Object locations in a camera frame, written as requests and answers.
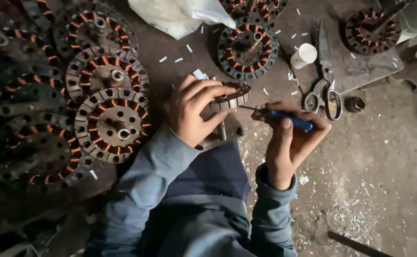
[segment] white plastic bag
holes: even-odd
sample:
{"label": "white plastic bag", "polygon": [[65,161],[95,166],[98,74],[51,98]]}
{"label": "white plastic bag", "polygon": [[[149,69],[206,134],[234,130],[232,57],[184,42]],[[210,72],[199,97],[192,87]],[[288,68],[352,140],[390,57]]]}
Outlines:
{"label": "white plastic bag", "polygon": [[235,21],[219,0],[128,0],[129,6],[151,26],[176,40],[193,33],[204,21],[235,28]]}

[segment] dirty floor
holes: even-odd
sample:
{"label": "dirty floor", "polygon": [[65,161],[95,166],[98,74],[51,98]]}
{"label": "dirty floor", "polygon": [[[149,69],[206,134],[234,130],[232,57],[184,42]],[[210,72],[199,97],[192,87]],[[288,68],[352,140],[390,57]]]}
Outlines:
{"label": "dirty floor", "polygon": [[[300,256],[365,256],[327,238],[332,230],[395,257],[417,256],[417,94],[406,86],[354,90],[366,109],[344,112],[297,169],[291,203],[293,239]],[[253,191],[270,127],[239,139]]]}

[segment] jacket sleeve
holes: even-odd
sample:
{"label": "jacket sleeve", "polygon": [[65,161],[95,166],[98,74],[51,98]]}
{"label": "jacket sleeve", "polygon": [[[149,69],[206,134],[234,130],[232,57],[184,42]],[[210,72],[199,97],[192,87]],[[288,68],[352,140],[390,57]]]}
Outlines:
{"label": "jacket sleeve", "polygon": [[168,185],[200,153],[182,142],[168,125],[140,149],[116,187],[119,201],[106,206],[97,233],[91,236],[90,256],[136,256],[149,211],[164,197]]}
{"label": "jacket sleeve", "polygon": [[295,257],[289,203],[296,197],[296,174],[287,190],[277,190],[267,182],[267,166],[256,171],[258,200],[253,208],[250,251],[258,257]]}

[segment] fingernail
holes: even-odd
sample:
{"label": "fingernail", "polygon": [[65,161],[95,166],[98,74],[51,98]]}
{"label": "fingernail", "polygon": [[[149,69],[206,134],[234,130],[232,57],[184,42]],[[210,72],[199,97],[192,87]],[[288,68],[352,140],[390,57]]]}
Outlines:
{"label": "fingernail", "polygon": [[291,127],[291,122],[292,122],[291,119],[285,118],[283,127],[285,129],[289,129]]}

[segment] scissor handle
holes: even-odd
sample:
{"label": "scissor handle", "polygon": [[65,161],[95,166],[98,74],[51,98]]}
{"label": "scissor handle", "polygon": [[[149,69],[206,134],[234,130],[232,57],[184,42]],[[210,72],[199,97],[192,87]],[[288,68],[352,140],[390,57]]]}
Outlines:
{"label": "scissor handle", "polygon": [[[309,107],[308,106],[308,100],[312,97],[315,99],[315,105],[312,106],[312,107]],[[309,92],[303,99],[303,109],[306,112],[317,113],[318,110],[320,109],[320,106],[323,104],[322,101],[323,101],[323,99],[321,99],[321,97],[319,95],[315,94],[313,91]]]}
{"label": "scissor handle", "polygon": [[[331,95],[335,96],[335,100],[336,100],[336,107],[337,107],[337,112],[336,112],[336,116],[332,117],[331,116],[331,110],[329,110],[329,101],[331,99]],[[340,119],[340,116],[342,115],[342,98],[340,97],[339,93],[337,93],[335,90],[328,88],[326,90],[326,95],[325,95],[325,103],[326,103],[326,116],[328,119],[330,119],[331,121],[336,121],[338,119]]]}

